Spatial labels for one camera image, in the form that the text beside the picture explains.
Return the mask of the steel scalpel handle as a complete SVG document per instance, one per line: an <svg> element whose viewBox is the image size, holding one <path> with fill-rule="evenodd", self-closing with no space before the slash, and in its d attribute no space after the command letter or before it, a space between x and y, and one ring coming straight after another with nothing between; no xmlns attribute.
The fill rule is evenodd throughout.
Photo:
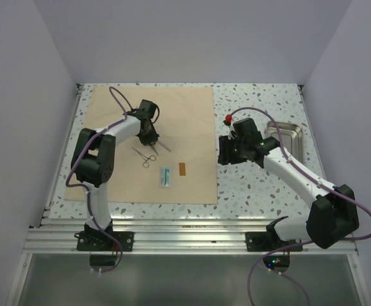
<svg viewBox="0 0 371 306"><path fill-rule="evenodd" d="M165 150L167 150L168 152L171 152L171 149L169 147L167 147L163 142L161 142L160 140L157 141L157 143L162 146L162 148L164 148Z"/></svg>

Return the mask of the steel forceps with ring handles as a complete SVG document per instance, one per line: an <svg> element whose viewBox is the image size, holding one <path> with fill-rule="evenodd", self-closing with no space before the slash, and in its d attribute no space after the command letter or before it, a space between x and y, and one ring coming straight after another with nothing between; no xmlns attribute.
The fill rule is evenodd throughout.
<svg viewBox="0 0 371 306"><path fill-rule="evenodd" d="M134 148L134 147L131 147L131 148L143 159L142 166L144 168L148 168L150 166L150 162L153 162L153 161L156 160L156 156L155 155L146 156L145 154L141 153L136 148Z"/></svg>

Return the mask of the green white packet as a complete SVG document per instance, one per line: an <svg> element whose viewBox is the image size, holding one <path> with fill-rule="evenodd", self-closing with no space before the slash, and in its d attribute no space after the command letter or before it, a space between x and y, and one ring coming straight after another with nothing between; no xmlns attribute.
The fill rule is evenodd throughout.
<svg viewBox="0 0 371 306"><path fill-rule="evenodd" d="M159 187L171 187L172 168L169 166L161 166L159 169Z"/></svg>

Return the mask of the stainless steel tray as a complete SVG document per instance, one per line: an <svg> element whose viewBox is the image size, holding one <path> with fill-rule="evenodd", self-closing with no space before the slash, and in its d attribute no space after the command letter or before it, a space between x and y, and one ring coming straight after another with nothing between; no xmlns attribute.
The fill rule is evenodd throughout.
<svg viewBox="0 0 371 306"><path fill-rule="evenodd" d="M303 129L298 124L277 122L282 142L287 151L303 163Z"/></svg>

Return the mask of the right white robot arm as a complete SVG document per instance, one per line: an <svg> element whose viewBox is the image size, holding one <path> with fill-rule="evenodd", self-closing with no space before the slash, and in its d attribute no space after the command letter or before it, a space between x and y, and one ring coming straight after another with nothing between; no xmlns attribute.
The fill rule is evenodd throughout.
<svg viewBox="0 0 371 306"><path fill-rule="evenodd" d="M311 240L327 249L359 228L357 208L352 203L354 192L350 187L337 187L318 177L299 163L280 140L272 136L263 138L252 118L231 120L230 115L224 120L229 133L219 137L218 163L256 163L278 176L310 209L306 217L283 216L268 224L264 232L248 233L248 250L277 251L290 245L300 251L302 247L298 244L302 240Z"/></svg>

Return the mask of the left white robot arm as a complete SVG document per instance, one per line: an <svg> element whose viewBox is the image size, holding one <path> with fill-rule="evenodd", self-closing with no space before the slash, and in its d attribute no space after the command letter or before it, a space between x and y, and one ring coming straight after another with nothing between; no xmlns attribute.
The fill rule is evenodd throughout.
<svg viewBox="0 0 371 306"><path fill-rule="evenodd" d="M159 115L155 103L142 100L138 108L124 113L117 122L99 129L84 128L78 135L66 185L84 188L89 216L85 229L95 230L91 242L99 250L109 249L114 242L113 233L107 230L112 225L107 190L114 171L115 149L132 137L143 146L153 147L159 139L154 127Z"/></svg>

